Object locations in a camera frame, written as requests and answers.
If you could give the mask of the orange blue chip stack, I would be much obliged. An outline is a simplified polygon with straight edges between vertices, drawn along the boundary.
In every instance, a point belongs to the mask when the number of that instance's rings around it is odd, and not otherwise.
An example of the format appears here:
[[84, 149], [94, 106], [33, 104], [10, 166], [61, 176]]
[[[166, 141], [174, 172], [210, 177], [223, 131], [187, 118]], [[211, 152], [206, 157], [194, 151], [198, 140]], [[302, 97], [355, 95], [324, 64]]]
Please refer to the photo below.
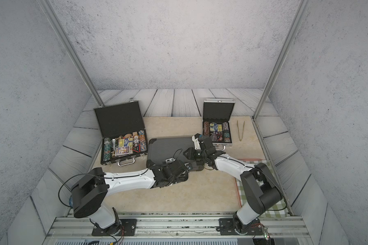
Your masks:
[[144, 130], [139, 131], [138, 135], [139, 135], [139, 141], [140, 141], [140, 150], [141, 152], [146, 152], [147, 151], [147, 141], [146, 141], [145, 131]]

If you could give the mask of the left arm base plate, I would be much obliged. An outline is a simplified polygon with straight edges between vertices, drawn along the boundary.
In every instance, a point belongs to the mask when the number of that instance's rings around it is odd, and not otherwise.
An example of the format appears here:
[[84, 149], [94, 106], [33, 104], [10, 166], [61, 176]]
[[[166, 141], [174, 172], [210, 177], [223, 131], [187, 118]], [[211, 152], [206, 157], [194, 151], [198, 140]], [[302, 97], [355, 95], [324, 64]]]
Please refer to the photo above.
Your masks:
[[92, 236], [134, 236], [137, 219], [120, 219], [107, 228], [102, 228], [98, 223], [94, 225]]

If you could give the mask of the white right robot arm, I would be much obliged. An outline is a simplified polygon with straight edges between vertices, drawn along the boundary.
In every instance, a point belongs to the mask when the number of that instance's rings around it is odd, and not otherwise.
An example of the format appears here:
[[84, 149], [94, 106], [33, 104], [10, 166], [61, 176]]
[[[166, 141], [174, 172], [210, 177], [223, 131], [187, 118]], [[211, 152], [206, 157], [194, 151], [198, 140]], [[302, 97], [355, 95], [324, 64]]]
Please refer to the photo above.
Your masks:
[[184, 152], [186, 157], [202, 165], [227, 173], [239, 180], [244, 188], [246, 203], [233, 215], [233, 226], [243, 233], [252, 227], [264, 212], [283, 199], [282, 191], [264, 163], [250, 164], [217, 150], [208, 136], [192, 136], [194, 147]]

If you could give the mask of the purple playing card box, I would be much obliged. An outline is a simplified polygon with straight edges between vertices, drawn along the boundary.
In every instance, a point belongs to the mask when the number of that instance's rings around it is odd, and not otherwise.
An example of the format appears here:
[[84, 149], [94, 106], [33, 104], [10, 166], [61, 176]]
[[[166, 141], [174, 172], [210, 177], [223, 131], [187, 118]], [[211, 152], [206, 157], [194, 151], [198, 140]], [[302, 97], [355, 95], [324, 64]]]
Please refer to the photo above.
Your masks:
[[130, 154], [130, 147], [124, 146], [124, 147], [117, 147], [114, 151], [115, 157], [123, 157]]

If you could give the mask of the silver trophy cup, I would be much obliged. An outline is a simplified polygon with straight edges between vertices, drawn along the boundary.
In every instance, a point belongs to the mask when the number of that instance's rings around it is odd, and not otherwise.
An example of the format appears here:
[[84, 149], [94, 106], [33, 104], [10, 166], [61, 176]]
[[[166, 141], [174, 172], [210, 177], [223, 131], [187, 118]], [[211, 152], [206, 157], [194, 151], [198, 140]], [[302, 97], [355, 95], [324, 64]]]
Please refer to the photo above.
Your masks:
[[113, 150], [117, 148], [117, 140], [115, 138], [110, 141], [110, 146]]

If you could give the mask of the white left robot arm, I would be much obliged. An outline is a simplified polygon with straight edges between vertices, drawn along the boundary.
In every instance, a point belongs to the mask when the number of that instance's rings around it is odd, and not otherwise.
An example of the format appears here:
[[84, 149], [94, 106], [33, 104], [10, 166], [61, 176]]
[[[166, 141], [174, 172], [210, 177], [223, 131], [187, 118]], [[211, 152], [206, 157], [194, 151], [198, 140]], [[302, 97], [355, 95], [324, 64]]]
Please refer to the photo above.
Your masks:
[[71, 189], [75, 218], [89, 218], [101, 229], [119, 225], [114, 208], [104, 203], [106, 197], [136, 189], [163, 188], [187, 181], [189, 171], [185, 164], [156, 165], [147, 161], [147, 168], [137, 172], [108, 173], [97, 167], [85, 174]]

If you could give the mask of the black poker case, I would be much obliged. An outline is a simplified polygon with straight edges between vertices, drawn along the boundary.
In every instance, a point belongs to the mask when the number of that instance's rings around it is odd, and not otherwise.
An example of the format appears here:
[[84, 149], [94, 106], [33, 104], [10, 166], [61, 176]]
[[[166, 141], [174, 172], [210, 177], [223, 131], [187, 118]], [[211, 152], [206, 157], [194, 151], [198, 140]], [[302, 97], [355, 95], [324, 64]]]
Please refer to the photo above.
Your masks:
[[[139, 131], [145, 131], [147, 141], [146, 127], [138, 101], [97, 108], [94, 110], [94, 113], [103, 139], [101, 148], [102, 165], [120, 164], [122, 161], [135, 159], [147, 154], [148, 143], [146, 152], [133, 153], [132, 151], [133, 145], [140, 144]], [[111, 148], [110, 141], [115, 138], [118, 147], [119, 139], [130, 137], [134, 139], [134, 144], [130, 146], [130, 154], [123, 157], [115, 157], [115, 150]]]
[[193, 155], [195, 144], [192, 137], [153, 138], [149, 141], [147, 160], [155, 165], [163, 165], [180, 160], [188, 171], [202, 171], [204, 164]]

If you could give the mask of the Texas Hold'em card box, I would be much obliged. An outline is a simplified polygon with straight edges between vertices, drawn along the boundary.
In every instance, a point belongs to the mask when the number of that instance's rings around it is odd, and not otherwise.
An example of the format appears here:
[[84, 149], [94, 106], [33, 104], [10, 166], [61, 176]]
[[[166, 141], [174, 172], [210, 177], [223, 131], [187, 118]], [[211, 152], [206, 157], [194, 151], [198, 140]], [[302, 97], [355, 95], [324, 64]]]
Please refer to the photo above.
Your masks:
[[130, 147], [134, 144], [134, 139], [130, 138], [121, 138], [118, 140], [118, 148], [126, 148]]

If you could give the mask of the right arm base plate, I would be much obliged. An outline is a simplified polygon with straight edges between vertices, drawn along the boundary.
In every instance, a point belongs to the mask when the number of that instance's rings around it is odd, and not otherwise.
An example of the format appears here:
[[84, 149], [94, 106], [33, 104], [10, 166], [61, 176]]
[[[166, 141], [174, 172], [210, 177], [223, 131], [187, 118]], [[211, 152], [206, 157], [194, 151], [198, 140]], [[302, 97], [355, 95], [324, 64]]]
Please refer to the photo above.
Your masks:
[[248, 235], [257, 236], [263, 235], [263, 225], [258, 219], [253, 220], [248, 224], [244, 224], [239, 218], [220, 218], [219, 226], [216, 231], [220, 235]]

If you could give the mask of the green all-in triangle button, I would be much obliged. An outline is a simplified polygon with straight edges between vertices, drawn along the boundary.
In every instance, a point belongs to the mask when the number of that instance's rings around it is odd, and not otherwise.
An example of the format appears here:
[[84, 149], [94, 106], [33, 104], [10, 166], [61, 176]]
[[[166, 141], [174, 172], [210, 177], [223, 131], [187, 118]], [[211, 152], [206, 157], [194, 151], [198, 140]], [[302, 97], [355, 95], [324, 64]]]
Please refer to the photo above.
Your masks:
[[139, 144], [133, 145], [132, 151], [133, 151], [133, 153], [140, 153], [141, 152], [141, 146]]

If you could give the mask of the small silver poker case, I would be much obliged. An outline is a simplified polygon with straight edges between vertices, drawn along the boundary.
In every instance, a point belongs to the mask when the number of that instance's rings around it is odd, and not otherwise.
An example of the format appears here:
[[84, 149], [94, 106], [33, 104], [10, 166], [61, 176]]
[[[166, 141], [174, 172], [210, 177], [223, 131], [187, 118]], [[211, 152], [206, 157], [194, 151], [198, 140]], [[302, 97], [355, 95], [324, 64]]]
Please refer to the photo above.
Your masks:
[[208, 98], [203, 102], [202, 134], [210, 137], [218, 149], [233, 144], [230, 119], [234, 107], [233, 99]]

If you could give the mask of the wooden tongs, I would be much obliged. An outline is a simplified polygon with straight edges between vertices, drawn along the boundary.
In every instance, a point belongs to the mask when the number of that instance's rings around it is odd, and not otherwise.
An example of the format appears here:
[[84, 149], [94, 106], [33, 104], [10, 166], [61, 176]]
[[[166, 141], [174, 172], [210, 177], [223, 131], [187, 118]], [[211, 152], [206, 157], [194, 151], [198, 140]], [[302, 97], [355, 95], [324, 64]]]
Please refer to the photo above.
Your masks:
[[238, 130], [239, 141], [243, 141], [244, 130], [245, 130], [245, 121], [242, 123], [242, 125], [240, 125], [239, 121], [237, 121], [237, 130]]

